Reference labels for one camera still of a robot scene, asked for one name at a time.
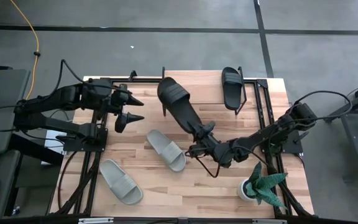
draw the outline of gray floor tile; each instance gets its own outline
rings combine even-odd
[[[161,76],[167,70],[221,70],[241,65],[247,77],[265,77],[257,34],[38,32],[41,57],[32,96],[49,94],[60,60],[85,75]],[[0,65],[32,70],[31,32],[0,31]],[[61,86],[76,83],[68,70]]]
[[[315,90],[348,93],[358,87],[358,37],[268,35],[275,77],[285,79],[291,101]],[[315,95],[304,100],[324,116],[344,104],[338,96]],[[302,140],[306,176],[317,215],[358,221],[358,182],[342,176],[358,169],[339,120],[319,121]]]
[[[266,29],[358,30],[358,0],[260,0]]]
[[[257,28],[253,0],[16,0],[33,24],[96,27]],[[25,24],[7,0],[0,23]]]

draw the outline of wooden table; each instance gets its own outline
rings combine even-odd
[[[216,139],[226,141],[249,136],[260,129],[256,111],[255,93],[246,85],[247,103],[235,116],[223,105],[221,71],[165,71],[166,77],[174,78],[190,94],[190,102],[203,124],[215,121],[213,131]],[[288,108],[288,98],[281,78],[268,78],[268,88],[275,119]],[[115,160],[143,190],[143,200],[137,205],[124,205],[109,190],[99,173],[94,195],[92,216],[109,217],[196,217],[196,218],[272,218],[273,208],[262,202],[245,202],[236,195],[237,185],[250,176],[258,159],[250,157],[241,163],[233,162],[228,169],[221,169],[218,178],[210,177],[196,159],[187,159],[185,170],[179,174],[165,167],[163,161],[151,148],[146,134],[158,129],[174,140],[184,151],[192,144],[192,135],[187,134],[173,119],[169,111],[163,116],[162,105],[157,97],[156,83],[128,83],[128,89],[142,101],[144,106],[126,106],[125,111],[145,117],[142,121],[128,124],[122,134],[114,132],[116,117],[109,115],[110,130],[108,145],[101,161]],[[262,89],[264,114],[267,114]],[[77,110],[75,123],[91,121],[92,111]],[[63,178],[62,201],[69,198],[80,179],[84,153],[77,153],[68,165]],[[305,171],[299,160],[291,154],[282,155],[287,184],[304,208],[313,213]],[[211,157],[202,158],[212,173],[217,163]],[[84,192],[82,207],[85,207],[88,189]],[[57,210],[57,193],[53,198],[51,212]]]

